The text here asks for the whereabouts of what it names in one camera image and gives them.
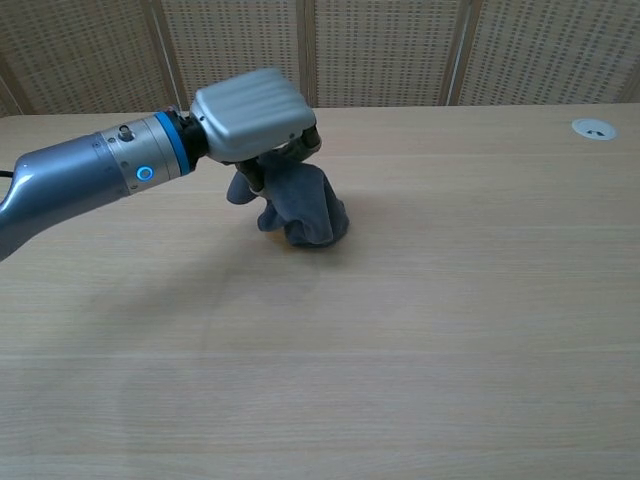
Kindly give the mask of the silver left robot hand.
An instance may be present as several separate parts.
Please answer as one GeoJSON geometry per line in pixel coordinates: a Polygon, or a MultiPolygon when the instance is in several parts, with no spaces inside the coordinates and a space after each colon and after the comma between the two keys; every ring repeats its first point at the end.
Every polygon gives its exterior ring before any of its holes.
{"type": "Polygon", "coordinates": [[[197,90],[181,134],[189,157],[234,164],[256,193],[264,190],[261,155],[276,150],[304,160],[321,147],[313,110],[276,68],[197,90]]]}

